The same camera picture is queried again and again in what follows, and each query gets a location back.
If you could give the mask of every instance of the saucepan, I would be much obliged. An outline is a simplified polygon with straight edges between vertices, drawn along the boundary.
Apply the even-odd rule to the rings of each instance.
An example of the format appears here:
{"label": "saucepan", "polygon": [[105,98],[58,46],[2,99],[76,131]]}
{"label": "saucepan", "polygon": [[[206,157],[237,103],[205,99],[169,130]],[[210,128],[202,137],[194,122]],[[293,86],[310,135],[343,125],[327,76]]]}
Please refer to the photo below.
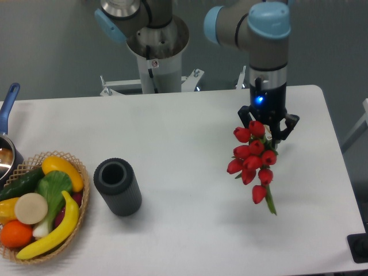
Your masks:
{"label": "saucepan", "polygon": [[7,123],[14,101],[17,98],[19,83],[13,83],[6,94],[0,109],[0,190],[13,171],[23,162],[22,155],[16,150],[13,142],[7,137]]}

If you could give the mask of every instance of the red tulip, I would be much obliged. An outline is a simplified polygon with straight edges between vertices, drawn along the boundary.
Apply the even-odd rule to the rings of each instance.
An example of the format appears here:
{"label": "red tulip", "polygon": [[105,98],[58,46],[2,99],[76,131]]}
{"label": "red tulip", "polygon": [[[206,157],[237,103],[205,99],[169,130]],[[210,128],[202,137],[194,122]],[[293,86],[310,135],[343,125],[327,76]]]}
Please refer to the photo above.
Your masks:
{"label": "red tulip", "polygon": [[273,172],[269,168],[263,168],[259,170],[258,177],[260,179],[260,183],[263,186],[269,185],[274,177]]}
{"label": "red tulip", "polygon": [[240,159],[234,159],[228,165],[227,172],[230,174],[238,173],[243,169],[243,162]]}
{"label": "red tulip", "polygon": [[253,202],[255,204],[258,204],[265,198],[267,190],[265,187],[261,185],[255,185],[253,187],[252,194],[253,194]]}
{"label": "red tulip", "polygon": [[265,150],[264,148],[265,145],[259,140],[255,140],[249,145],[249,151],[254,155],[260,155]]}
{"label": "red tulip", "polygon": [[247,159],[251,155],[248,145],[240,145],[234,148],[234,156],[243,160]]}
{"label": "red tulip", "polygon": [[249,142],[249,139],[251,138],[251,132],[247,128],[237,127],[234,130],[234,135],[237,138],[237,140],[241,143],[247,143]]}
{"label": "red tulip", "polygon": [[262,166],[262,159],[258,156],[251,155],[243,163],[246,170],[256,170]]}
{"label": "red tulip", "polygon": [[253,181],[257,173],[255,170],[243,169],[241,174],[242,174],[241,179],[243,180],[244,185],[248,185],[249,183]]}
{"label": "red tulip", "polygon": [[262,138],[263,135],[265,135],[266,130],[264,128],[265,126],[259,121],[251,121],[249,123],[249,130],[251,134],[258,138]]}
{"label": "red tulip", "polygon": [[268,151],[265,151],[263,154],[262,154],[262,163],[264,165],[273,165],[276,163],[276,154],[271,151],[271,150],[268,150]]}

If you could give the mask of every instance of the green stem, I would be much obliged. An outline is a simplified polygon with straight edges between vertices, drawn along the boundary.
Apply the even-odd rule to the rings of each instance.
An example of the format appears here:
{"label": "green stem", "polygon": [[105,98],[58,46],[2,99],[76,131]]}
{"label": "green stem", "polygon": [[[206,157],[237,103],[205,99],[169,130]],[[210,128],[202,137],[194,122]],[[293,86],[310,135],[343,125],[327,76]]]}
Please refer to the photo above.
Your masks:
{"label": "green stem", "polygon": [[277,216],[274,200],[272,199],[270,185],[266,185],[266,189],[267,189],[267,194],[266,194],[267,206],[269,207],[271,214],[275,214]]}

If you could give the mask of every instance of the fake vegetables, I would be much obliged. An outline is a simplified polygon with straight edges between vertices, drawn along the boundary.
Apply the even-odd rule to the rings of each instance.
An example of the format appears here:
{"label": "fake vegetables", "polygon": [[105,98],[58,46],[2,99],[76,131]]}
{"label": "fake vegetables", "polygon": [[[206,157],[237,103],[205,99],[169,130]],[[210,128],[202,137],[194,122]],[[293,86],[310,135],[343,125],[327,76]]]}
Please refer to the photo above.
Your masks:
{"label": "fake vegetables", "polygon": [[62,171],[49,172],[36,187],[36,193],[43,196],[48,205],[47,215],[33,229],[37,239],[47,236],[52,231],[53,221],[64,206],[62,191],[71,193],[70,177]]}
{"label": "fake vegetables", "polygon": [[16,220],[14,207],[19,197],[11,198],[9,200],[0,201],[0,223],[7,224],[9,221]]}
{"label": "fake vegetables", "polygon": [[28,260],[39,256],[55,248],[72,234],[78,223],[79,206],[67,191],[62,191],[61,194],[66,202],[65,217],[62,223],[46,237],[23,248],[17,254],[18,259]]}
{"label": "fake vegetables", "polygon": [[47,209],[47,201],[43,196],[37,193],[28,193],[19,198],[14,212],[21,223],[35,224],[46,216]]}
{"label": "fake vegetables", "polygon": [[4,225],[0,234],[1,243],[10,248],[26,246],[32,239],[32,227],[18,220]]}
{"label": "fake vegetables", "polygon": [[42,168],[36,168],[32,171],[26,172],[0,191],[0,201],[34,192],[37,183],[44,176]]}
{"label": "fake vegetables", "polygon": [[[82,193],[74,193],[72,195],[73,200],[75,200],[75,202],[78,204],[79,207],[82,206],[82,199],[83,199],[83,194]],[[60,223],[62,223],[63,219],[65,216],[65,207],[63,209],[61,209],[61,211],[57,214],[55,221],[53,223],[53,227],[56,228],[60,225]]]}
{"label": "fake vegetables", "polygon": [[76,168],[73,167],[71,163],[66,161],[65,159],[58,156],[49,156],[42,162],[42,170],[44,174],[47,174],[51,171],[62,171],[69,175],[72,185],[73,192],[77,193],[82,191],[84,184],[83,179]]}

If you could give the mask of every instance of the light blue joint cap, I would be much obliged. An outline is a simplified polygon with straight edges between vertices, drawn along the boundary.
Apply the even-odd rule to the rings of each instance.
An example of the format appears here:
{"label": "light blue joint cap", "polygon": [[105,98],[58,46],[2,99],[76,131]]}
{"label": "light blue joint cap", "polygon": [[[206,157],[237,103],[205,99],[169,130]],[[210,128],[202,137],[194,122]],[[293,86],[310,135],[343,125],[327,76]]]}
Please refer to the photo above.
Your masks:
{"label": "light blue joint cap", "polygon": [[203,24],[205,36],[207,39],[215,44],[219,44],[216,35],[216,21],[219,11],[223,6],[217,6],[210,9],[205,17]]}
{"label": "light blue joint cap", "polygon": [[291,31],[289,7],[280,2],[258,3],[249,11],[248,26],[267,39],[284,39]]}
{"label": "light blue joint cap", "polygon": [[106,16],[102,12],[102,10],[97,9],[94,12],[94,18],[98,22],[98,25],[101,27],[104,33],[114,42],[116,43],[124,43],[127,38],[124,36],[124,34],[119,30],[118,27],[112,21],[109,17]]}

